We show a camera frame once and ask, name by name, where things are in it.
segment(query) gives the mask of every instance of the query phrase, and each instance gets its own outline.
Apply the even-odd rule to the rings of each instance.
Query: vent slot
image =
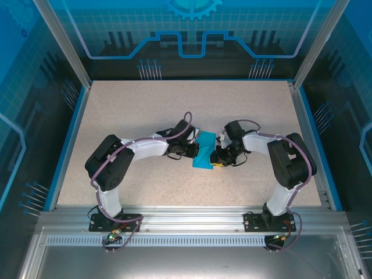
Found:
[[[128,235],[111,245],[120,246]],[[105,236],[101,235],[53,235],[47,240],[48,246],[101,246]],[[239,247],[265,246],[262,235],[135,235],[128,246],[132,247]]]

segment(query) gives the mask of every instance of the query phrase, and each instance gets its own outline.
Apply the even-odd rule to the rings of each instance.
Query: blue frame edge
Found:
[[[324,167],[324,172],[325,172],[325,175],[327,176],[328,184],[329,184],[330,190],[331,190],[330,194],[332,195],[332,199],[334,201],[336,210],[337,211],[343,211],[344,209],[342,208],[341,201],[339,200],[336,185],[335,185],[335,182],[334,182],[332,174],[331,174],[330,166],[328,165],[326,154],[324,153],[324,149],[323,149],[323,146],[322,146],[321,141],[320,141],[319,133],[316,130],[315,121],[314,121],[312,112],[310,110],[310,105],[309,105],[309,102],[307,101],[305,90],[303,89],[302,85],[300,86],[299,91],[301,93],[301,98],[303,100],[303,104],[304,104],[305,109],[306,109],[307,118],[309,118],[309,122],[310,122],[310,125],[311,125],[311,128],[312,128],[312,132],[314,134],[315,143],[316,143],[317,148],[319,150],[320,159],[321,159],[321,162],[322,162],[323,167]]]
[[[77,132],[80,128],[81,119],[83,118],[84,110],[88,102],[89,90],[82,87],[79,98],[76,103],[75,111],[72,115],[70,127],[66,134],[65,143],[59,156],[57,168],[54,172],[51,187],[45,201],[44,211],[51,211],[56,204],[57,197],[62,187],[62,182],[65,179],[67,167],[70,162],[70,157],[77,137]]]

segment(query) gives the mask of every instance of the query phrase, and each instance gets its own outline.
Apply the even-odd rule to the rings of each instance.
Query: speckled tabletop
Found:
[[[301,133],[286,81],[95,81],[58,204],[96,204],[84,164],[107,135],[151,135],[174,127],[188,110],[195,127],[216,134],[236,119],[259,122],[263,133]],[[270,158],[259,153],[241,167],[214,170],[161,156],[132,163],[119,192],[123,205],[253,206],[264,204],[275,184]],[[313,180],[293,204],[320,205]]]

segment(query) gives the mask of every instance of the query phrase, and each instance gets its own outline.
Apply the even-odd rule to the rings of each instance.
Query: blue cloth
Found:
[[[193,159],[192,166],[213,170],[213,166],[209,163],[209,156],[216,146],[216,134],[203,131],[196,142],[199,144],[199,153]]]

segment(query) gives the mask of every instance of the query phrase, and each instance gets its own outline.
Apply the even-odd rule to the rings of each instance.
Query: metal post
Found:
[[[342,16],[348,3],[349,0],[336,0],[335,4],[333,4],[333,7],[331,8],[317,37],[315,38],[309,52],[307,53],[300,66],[300,69],[295,76],[294,85],[296,89],[300,88],[307,74],[309,74],[310,69],[314,65],[314,62],[319,56],[320,51],[323,49],[323,46],[328,41],[333,29],[335,28],[339,18]]]
[[[63,29],[60,21],[53,8],[47,0],[33,0],[35,6],[39,10],[42,18],[52,32],[54,38],[56,39],[58,45],[63,51],[64,55],[68,59],[72,69],[76,73],[81,84],[88,90],[91,88],[91,79],[88,73],[85,71],[83,64],[80,61],[72,43],[70,42],[65,30]]]

